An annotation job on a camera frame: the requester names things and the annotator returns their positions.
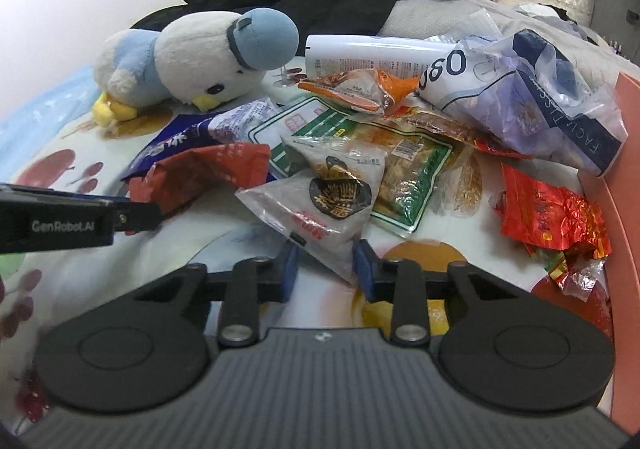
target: barcode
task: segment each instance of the barcode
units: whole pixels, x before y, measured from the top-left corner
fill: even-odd
[[[412,142],[411,140],[402,140],[402,142],[396,145],[391,154],[412,162],[420,149],[422,149],[422,144]]]

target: white cylindrical package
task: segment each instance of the white cylindrical package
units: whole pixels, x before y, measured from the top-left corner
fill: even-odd
[[[309,77],[376,68],[401,79],[417,77],[455,44],[366,35],[310,35],[305,65]]]

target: red foil wrapper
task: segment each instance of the red foil wrapper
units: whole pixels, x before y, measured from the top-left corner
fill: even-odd
[[[266,144],[238,142],[189,149],[153,164],[144,177],[129,180],[134,202],[155,203],[168,214],[220,180],[239,189],[264,184],[271,151]]]
[[[505,236],[555,251],[611,253],[602,211],[566,187],[554,187],[503,164]]]

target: stuffed duck toy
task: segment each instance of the stuffed duck toy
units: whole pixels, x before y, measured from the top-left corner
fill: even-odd
[[[94,119],[104,127],[132,120],[171,97],[208,111],[253,90],[297,48],[295,23],[271,8],[243,15],[199,12],[161,32],[118,32],[107,39],[94,66],[102,89]]]

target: white logo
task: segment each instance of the white logo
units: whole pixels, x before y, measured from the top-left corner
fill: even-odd
[[[328,340],[332,339],[332,334],[330,334],[329,332],[318,332],[316,335],[316,341],[320,341],[321,343],[325,343]]]
[[[34,220],[31,222],[31,230],[34,233],[92,233],[95,230],[95,222],[40,223]]]

